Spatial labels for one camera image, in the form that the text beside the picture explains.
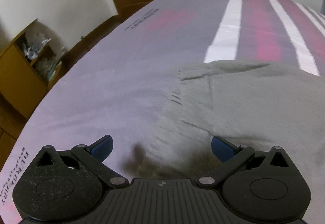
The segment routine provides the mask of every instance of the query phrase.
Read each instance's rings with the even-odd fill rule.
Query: gray blanket
[[[325,208],[325,80],[298,68],[218,61],[178,73],[153,140],[134,148],[137,177],[198,177],[217,167],[211,139],[268,151],[282,146],[310,186],[306,215]]]

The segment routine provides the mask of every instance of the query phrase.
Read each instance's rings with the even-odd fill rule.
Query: bed sheet
[[[290,0],[151,2],[101,40],[37,107],[0,173],[1,217],[6,224],[21,220],[12,190],[44,145],[66,150],[110,134],[114,149],[104,164],[131,179],[122,162],[150,138],[180,66],[253,59],[324,75],[324,44],[325,16]]]

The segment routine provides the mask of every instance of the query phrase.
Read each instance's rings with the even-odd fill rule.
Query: silver screw
[[[199,182],[203,185],[210,185],[215,182],[215,180],[212,177],[204,176],[199,179]]]
[[[121,184],[124,184],[126,182],[126,179],[124,177],[117,176],[117,177],[111,178],[110,182],[113,185],[121,185]]]

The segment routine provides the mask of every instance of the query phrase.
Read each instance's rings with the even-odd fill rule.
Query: bed
[[[12,190],[44,145],[66,150],[110,134],[114,150],[104,164],[132,178],[121,161],[150,137],[180,65],[248,59],[323,76],[324,51],[325,16],[290,0],[151,2],[102,39],[39,104],[0,173],[1,217],[5,224],[21,220]],[[321,223],[320,214],[312,201],[306,220]]]

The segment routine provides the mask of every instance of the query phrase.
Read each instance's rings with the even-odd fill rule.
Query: triangular cutout
[[[280,166],[280,167],[288,167],[288,164],[286,163],[285,159],[283,158],[283,156],[280,152],[275,153],[270,165]]]
[[[37,166],[46,166],[46,165],[52,165],[52,157],[48,152],[45,152],[42,156],[42,158],[38,161]]]

